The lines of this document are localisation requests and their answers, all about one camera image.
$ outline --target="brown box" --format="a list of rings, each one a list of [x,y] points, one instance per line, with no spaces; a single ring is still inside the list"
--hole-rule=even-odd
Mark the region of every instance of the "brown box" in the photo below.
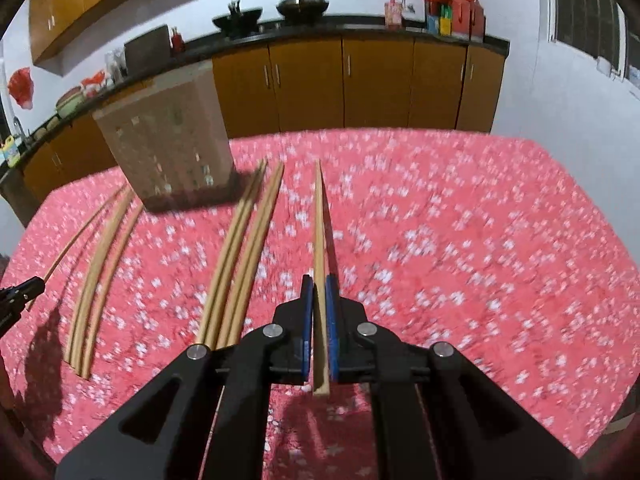
[[[94,112],[111,153],[154,212],[234,200],[238,174],[210,60],[156,76]]]

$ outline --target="metal screw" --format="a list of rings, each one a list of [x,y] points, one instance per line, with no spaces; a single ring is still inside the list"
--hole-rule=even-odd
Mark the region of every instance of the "metal screw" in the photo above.
[[[438,357],[451,357],[453,355],[454,348],[446,341],[438,341],[433,345],[433,351]]]
[[[267,337],[278,337],[283,332],[284,329],[277,323],[271,323],[262,329],[262,333]]]
[[[207,355],[207,347],[205,345],[191,345],[187,349],[187,357],[197,361]]]
[[[368,321],[366,323],[360,323],[358,325],[358,333],[363,336],[375,335],[377,331],[378,327]]]

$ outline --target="wooden chopstick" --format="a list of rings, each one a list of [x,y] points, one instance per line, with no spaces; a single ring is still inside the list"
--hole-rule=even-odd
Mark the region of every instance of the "wooden chopstick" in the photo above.
[[[229,295],[229,302],[220,327],[216,348],[235,345],[240,339],[249,298],[254,287],[255,273],[260,262],[264,241],[269,231],[269,224],[278,192],[280,191],[283,174],[284,164],[281,162],[271,176],[267,186],[267,193],[258,207],[258,213],[248,237],[248,245],[242,254],[242,260],[236,272],[236,280]]]
[[[104,309],[104,303],[107,300],[107,294],[109,293],[109,289],[111,287],[111,281],[116,273],[116,269],[118,268],[118,264],[120,263],[120,257],[124,252],[124,249],[127,247],[129,242],[129,237],[131,236],[131,232],[133,231],[136,223],[138,222],[138,216],[142,212],[143,204],[140,203],[137,208],[134,209],[131,214],[129,220],[124,226],[124,232],[122,233],[122,237],[118,241],[116,248],[114,250],[113,258],[109,264],[105,272],[105,278],[102,282],[102,290],[98,293],[98,299],[96,301],[96,305],[92,311],[91,323],[89,325],[89,333],[87,335],[86,346],[84,348],[84,359],[82,360],[82,373],[80,376],[84,379],[89,378],[89,371],[91,370],[92,360],[94,358],[94,347],[95,347],[95,338],[98,333],[98,327],[100,325],[100,318],[102,317],[102,310]]]
[[[220,330],[222,309],[226,303],[226,295],[229,292],[230,280],[236,266],[240,246],[244,239],[244,232],[249,222],[249,216],[254,209],[255,199],[260,191],[260,185],[266,170],[266,162],[260,161],[257,170],[249,186],[236,206],[236,212],[226,234],[226,239],[218,257],[218,264],[209,285],[209,293],[202,311],[200,330],[196,343],[204,343],[209,348],[214,348]]]
[[[314,240],[314,283],[318,300],[314,302],[314,395],[327,396],[329,359],[327,355],[326,298],[324,296],[324,218],[322,198],[322,167],[316,160],[316,225]]]
[[[129,203],[131,202],[132,197],[133,191],[129,187],[127,188],[124,197],[122,197],[122,199],[118,203],[116,210],[114,211],[104,231],[102,232],[102,237],[100,238],[100,242],[98,243],[98,247],[95,250],[94,257],[91,260],[91,265],[89,266],[89,270],[84,280],[82,293],[80,294],[80,298],[78,299],[78,303],[76,304],[74,316],[71,321],[69,339],[66,343],[64,359],[67,363],[71,364],[71,366],[77,372],[80,371],[79,368],[80,357],[82,355],[82,342],[84,341],[84,332],[89,316],[89,309],[94,298],[95,286],[97,285],[98,279],[100,278],[100,272],[102,270],[102,265],[104,264],[104,259],[109,252],[111,243],[113,242],[118,227],[120,226],[120,222],[122,222],[123,216],[127,212],[127,208],[129,207]]]
[[[116,195],[121,192],[124,187],[127,185],[127,183],[125,182],[124,184],[122,184],[122,186],[120,186],[118,189],[116,189],[116,191],[114,191],[113,193],[111,193],[105,200],[104,202],[102,202],[97,209],[93,212],[93,214],[91,216],[89,216],[88,220],[82,225],[81,228],[78,229],[78,232],[73,235],[71,237],[71,240],[69,240],[64,249],[62,249],[60,251],[60,254],[56,257],[55,260],[53,260],[53,263],[50,265],[49,270],[47,270],[47,273],[44,275],[44,278],[42,279],[45,283],[47,283],[48,279],[51,277],[51,275],[53,274],[53,271],[56,270],[56,267],[60,264],[60,262],[62,261],[62,258],[65,257],[65,254],[68,252],[68,250],[71,248],[71,246],[76,243],[76,240],[78,240],[78,238],[80,237],[80,235],[84,232],[84,230],[89,226],[89,224],[91,222],[94,221],[94,219],[100,214],[100,212],[104,209],[104,207],[111,202],[111,200],[113,200]],[[27,312],[31,310],[31,307],[33,306],[33,302],[35,300],[30,301],[27,304]]]

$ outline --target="pink tablecloth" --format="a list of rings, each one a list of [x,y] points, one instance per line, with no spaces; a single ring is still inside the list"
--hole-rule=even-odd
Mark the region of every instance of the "pink tablecloth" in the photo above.
[[[638,270],[604,216],[533,142],[407,130],[289,134],[232,143],[240,168],[286,170],[245,322],[271,320],[312,267],[314,160],[323,164],[342,294],[405,341],[448,340],[566,446],[583,453],[639,371]],[[52,193],[3,285],[43,275],[112,170]],[[90,381],[61,364],[95,232],[63,260],[2,340],[20,414],[59,460],[194,340],[230,206],[143,213],[98,334]],[[359,387],[330,402],[274,390],[267,474],[375,476]]]

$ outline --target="faucet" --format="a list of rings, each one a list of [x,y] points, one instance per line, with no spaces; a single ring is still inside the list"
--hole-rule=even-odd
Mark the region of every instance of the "faucet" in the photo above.
[[[20,135],[20,138],[24,143],[24,147],[26,148],[27,146],[30,145],[30,140],[27,138],[27,136],[24,133],[24,130],[22,129],[22,125],[20,124],[20,119],[18,119],[18,117],[16,116],[14,116],[14,126],[18,129],[18,134]]]

